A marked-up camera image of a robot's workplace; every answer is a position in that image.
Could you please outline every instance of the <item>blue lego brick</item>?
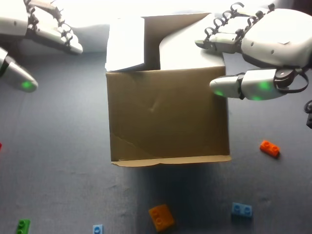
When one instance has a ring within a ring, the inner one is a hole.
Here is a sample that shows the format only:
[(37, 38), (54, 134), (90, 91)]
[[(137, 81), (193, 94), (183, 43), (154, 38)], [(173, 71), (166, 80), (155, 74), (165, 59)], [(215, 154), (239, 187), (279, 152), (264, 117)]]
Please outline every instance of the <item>blue lego brick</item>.
[(251, 218), (253, 216), (253, 208), (250, 205), (233, 202), (232, 214)]
[(103, 225), (93, 225), (93, 233), (92, 234), (103, 234)]

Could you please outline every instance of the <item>white robotic hand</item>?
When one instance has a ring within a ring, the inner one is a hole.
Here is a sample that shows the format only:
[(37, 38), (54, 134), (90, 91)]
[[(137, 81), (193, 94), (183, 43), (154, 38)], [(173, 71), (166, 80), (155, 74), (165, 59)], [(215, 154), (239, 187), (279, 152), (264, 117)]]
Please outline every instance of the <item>white robotic hand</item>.
[[(244, 60), (261, 69), (223, 76), (210, 83), (212, 91), (227, 98), (268, 100), (304, 91), (309, 80), (305, 72), (312, 66), (312, 17), (295, 10), (247, 9), (240, 2), (215, 18), (205, 29), (206, 38), (197, 46), (209, 51), (241, 53)], [(289, 89), (296, 77), (306, 85)], [(312, 128), (312, 101), (305, 105), (307, 125)]]
[[(77, 36), (62, 18), (56, 1), (0, 0), (0, 41), (13, 42), (23, 38), (62, 50), (81, 54)], [(0, 78), (16, 89), (33, 92), (36, 80), (0, 47)]]

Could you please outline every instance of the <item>gray tabletop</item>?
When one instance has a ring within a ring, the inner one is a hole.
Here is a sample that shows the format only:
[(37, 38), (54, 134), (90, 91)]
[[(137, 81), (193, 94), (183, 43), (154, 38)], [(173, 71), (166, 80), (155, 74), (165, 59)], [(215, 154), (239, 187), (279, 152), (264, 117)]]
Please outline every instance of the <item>gray tabletop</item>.
[[(225, 57), (227, 73), (252, 68)], [(312, 228), (312, 130), (301, 94), (229, 100), (231, 162), (121, 168), (110, 164), (105, 55), (21, 61), (33, 94), (0, 85), (0, 233), (31, 219), (31, 234), (156, 233), (148, 209), (168, 204), (172, 234), (293, 234)], [(280, 160), (259, 151), (263, 139)], [(253, 219), (232, 219), (232, 202)]]

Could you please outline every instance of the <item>red lego brick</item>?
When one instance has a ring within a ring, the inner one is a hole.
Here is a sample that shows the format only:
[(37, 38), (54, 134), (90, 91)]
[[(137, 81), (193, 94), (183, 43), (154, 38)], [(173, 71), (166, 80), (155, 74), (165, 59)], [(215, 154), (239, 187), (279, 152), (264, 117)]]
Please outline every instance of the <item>red lego brick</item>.
[(158, 232), (175, 224), (167, 205), (156, 206), (148, 211)]
[(279, 155), (279, 147), (264, 140), (260, 145), (260, 150), (267, 153), (268, 155), (277, 158)]

